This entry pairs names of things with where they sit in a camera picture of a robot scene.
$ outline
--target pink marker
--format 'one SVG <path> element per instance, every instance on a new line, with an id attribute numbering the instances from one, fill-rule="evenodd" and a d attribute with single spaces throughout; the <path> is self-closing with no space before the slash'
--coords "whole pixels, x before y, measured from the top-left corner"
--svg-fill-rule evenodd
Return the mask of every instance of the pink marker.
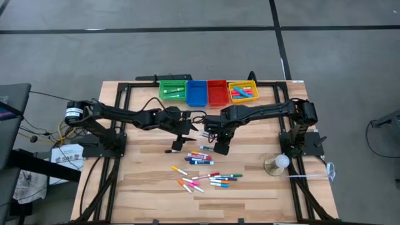
<path id="1" fill-rule="evenodd" d="M 203 160 L 211 160 L 211 157 L 209 156 L 205 156 L 205 155 L 198 155 L 198 154 L 192 154 L 192 153 L 188 153 L 187 156 L 189 157 L 193 157 L 193 158 L 197 158 L 197 159 L 203 159 Z"/>
<path id="2" fill-rule="evenodd" d="M 192 183 L 192 184 L 194 184 L 194 185 L 196 185 L 196 186 L 199 186 L 199 185 L 200 185 L 199 182 L 197 182 L 197 181 L 192 181 L 191 179 L 188 179 L 188 178 L 182 178 L 182 180 L 184 180 L 184 181 L 186 181 L 186 182 L 188 182 L 188 183 Z"/>
<path id="3" fill-rule="evenodd" d="M 215 173 L 212 173 L 212 174 L 207 174 L 205 176 L 192 177 L 192 179 L 210 178 L 210 177 L 217 176 L 217 175 L 219 175 L 219 172 L 215 172 Z"/>
<path id="4" fill-rule="evenodd" d="M 191 187 L 191 188 L 194 188 L 195 190 L 198 190 L 198 191 L 204 193 L 204 190 L 203 190 L 203 189 L 201 189 L 200 187 L 197 187 L 196 185 L 194 185 L 194 184 L 192 184 L 192 183 L 188 183 L 187 185 L 188 185 L 189 187 Z"/>

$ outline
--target red marker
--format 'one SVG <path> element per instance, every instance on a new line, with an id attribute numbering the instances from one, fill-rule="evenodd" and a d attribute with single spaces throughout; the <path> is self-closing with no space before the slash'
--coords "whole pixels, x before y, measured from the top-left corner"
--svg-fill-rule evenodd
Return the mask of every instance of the red marker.
<path id="1" fill-rule="evenodd" d="M 200 155 L 200 154 L 188 153 L 187 156 L 193 157 L 193 158 L 196 158 L 196 159 L 203 159 L 203 160 L 208 160 L 208 161 L 211 160 L 210 156 L 205 156 L 205 155 Z"/>

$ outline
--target colored marker in basket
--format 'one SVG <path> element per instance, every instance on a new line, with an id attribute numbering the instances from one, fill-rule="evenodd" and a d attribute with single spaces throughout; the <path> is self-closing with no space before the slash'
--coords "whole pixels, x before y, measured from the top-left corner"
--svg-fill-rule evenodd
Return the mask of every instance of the colored marker in basket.
<path id="1" fill-rule="evenodd" d="M 216 178 L 241 178 L 242 174 L 231 174 L 231 175 L 217 175 Z"/>
<path id="2" fill-rule="evenodd" d="M 189 161 L 190 165 L 214 165 L 214 161 Z"/>
<path id="3" fill-rule="evenodd" d="M 192 151 L 192 154 L 200 154 L 200 155 L 203 155 L 203 156 L 209 156 L 207 154 L 204 154 L 204 153 L 201 153 L 201 152 L 196 152 L 196 151 Z"/>
<path id="4" fill-rule="evenodd" d="M 196 190 L 198 190 L 198 191 L 204 193 L 204 190 L 203 190 L 203 189 L 201 189 L 200 187 L 197 187 L 196 185 L 194 185 L 194 184 L 192 184 L 192 183 L 188 183 L 187 185 L 188 185 L 189 187 L 191 187 L 191 188 L 194 188 L 194 189 L 196 189 Z"/>
<path id="5" fill-rule="evenodd" d="M 197 158 L 197 159 L 203 159 L 203 160 L 209 160 L 209 161 L 211 160 L 210 156 L 204 156 L 204 155 L 198 155 L 198 154 L 192 154 L 192 153 L 188 153 L 187 156 Z"/>
<path id="6" fill-rule="evenodd" d="M 188 174 L 187 174 L 187 172 L 185 172 L 185 171 L 183 171 L 183 170 L 180 170 L 180 169 L 178 169 L 176 166 L 171 166 L 171 168 L 173 169 L 173 170 L 175 170 L 175 171 L 178 171 L 178 172 L 180 172 L 181 174 L 183 174 L 183 175 L 185 175 L 185 176 L 187 176 Z"/>
<path id="7" fill-rule="evenodd" d="M 188 182 L 188 183 L 194 184 L 194 185 L 196 185 L 196 186 L 199 186 L 199 185 L 200 185 L 199 182 L 197 182 L 197 181 L 192 181 L 191 179 L 188 179 L 188 178 L 182 178 L 182 180 L 184 180 L 184 181 L 186 181 L 186 182 Z"/>
<path id="8" fill-rule="evenodd" d="M 219 184 L 219 183 L 211 183 L 213 186 L 218 186 L 218 187 L 223 187 L 223 188 L 228 188 L 229 184 Z"/>
<path id="9" fill-rule="evenodd" d="M 216 179 L 221 181 L 237 181 L 237 178 L 234 177 L 210 177 L 210 179 Z"/>
<path id="10" fill-rule="evenodd" d="M 193 157 L 185 157 L 185 161 L 202 161 L 202 159 L 196 159 Z"/>
<path id="11" fill-rule="evenodd" d="M 229 181 L 221 181 L 221 180 L 216 180 L 216 179 L 212 179 L 210 180 L 212 183 L 221 183 L 221 184 L 229 184 Z"/>
<path id="12" fill-rule="evenodd" d="M 192 190 L 190 190 L 185 183 L 183 183 L 183 181 L 181 180 L 177 180 L 177 182 L 184 188 L 186 189 L 189 193 L 192 193 Z"/>
<path id="13" fill-rule="evenodd" d="M 219 175 L 219 172 L 214 172 L 212 174 L 207 174 L 205 176 L 192 177 L 192 179 L 209 178 L 209 177 L 218 176 L 218 175 Z"/>

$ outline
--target wooden tabletop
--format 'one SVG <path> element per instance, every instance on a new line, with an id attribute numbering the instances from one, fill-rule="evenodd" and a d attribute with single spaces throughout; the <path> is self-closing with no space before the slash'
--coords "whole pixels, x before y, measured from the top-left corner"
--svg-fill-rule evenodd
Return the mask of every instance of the wooden tabletop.
<path id="1" fill-rule="evenodd" d="M 118 82 L 103 82 L 99 100 L 113 106 Z M 307 99 L 306 87 L 303 82 L 287 82 L 290 98 Z M 247 102 L 248 106 L 274 104 L 274 93 L 271 87 L 259 87 L 259 99 Z M 135 87 L 132 90 L 129 110 L 140 110 L 149 98 L 158 96 L 158 87 Z M 191 109 L 184 102 L 163 101 L 165 106 L 177 106 L 180 109 Z M 147 109 L 160 108 L 157 101 L 152 101 Z M 222 107 L 205 107 L 208 114 L 219 115 Z M 99 120 L 105 126 L 110 121 Z M 203 131 L 203 125 L 196 127 Z M 295 222 L 296 214 L 292 199 L 289 178 L 274 177 L 267 174 L 263 168 L 264 160 L 278 155 L 281 148 L 278 140 L 280 131 L 278 119 L 265 119 L 250 122 L 236 130 L 231 141 L 227 156 L 211 152 L 215 165 L 194 166 L 184 160 L 190 151 L 199 151 L 200 145 L 210 146 L 208 140 L 198 132 L 191 131 L 191 138 L 184 144 L 182 153 L 165 154 L 170 149 L 176 136 L 155 129 L 142 131 L 133 125 L 126 126 L 127 146 L 125 156 L 121 159 L 114 209 L 113 223 L 151 223 L 153 219 L 161 223 L 236 223 L 238 218 L 244 218 L 247 223 Z M 303 157 L 307 174 L 326 174 L 321 161 L 315 157 Z M 79 216 L 79 203 L 82 189 L 88 172 L 95 159 L 84 163 L 81 180 L 77 190 L 71 219 Z M 92 201 L 99 186 L 103 159 L 94 168 L 84 195 L 84 208 Z M 243 174 L 239 181 L 230 183 L 230 187 L 214 187 L 209 179 L 201 179 L 201 187 L 205 193 L 186 192 L 177 182 L 185 176 L 173 171 L 171 166 L 186 171 L 187 178 L 213 172 L 221 174 Z M 310 177 L 309 189 L 320 205 L 333 217 L 337 217 L 336 207 L 327 178 Z M 307 217 L 304 196 L 299 191 L 303 217 Z M 101 218 L 105 217 L 108 193 L 103 198 Z"/>

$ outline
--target white string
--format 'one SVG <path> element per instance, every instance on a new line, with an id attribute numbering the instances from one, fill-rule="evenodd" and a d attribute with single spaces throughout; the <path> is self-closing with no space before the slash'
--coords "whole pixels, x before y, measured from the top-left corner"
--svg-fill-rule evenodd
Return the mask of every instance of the white string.
<path id="1" fill-rule="evenodd" d="M 309 174 L 309 175 L 292 175 L 292 176 L 286 176 L 287 178 L 312 178 L 312 177 L 320 177 L 320 178 L 329 178 L 331 182 L 333 182 L 333 179 L 336 176 L 335 172 L 335 165 L 332 162 L 329 162 L 326 164 L 326 173 L 327 175 L 323 174 Z"/>

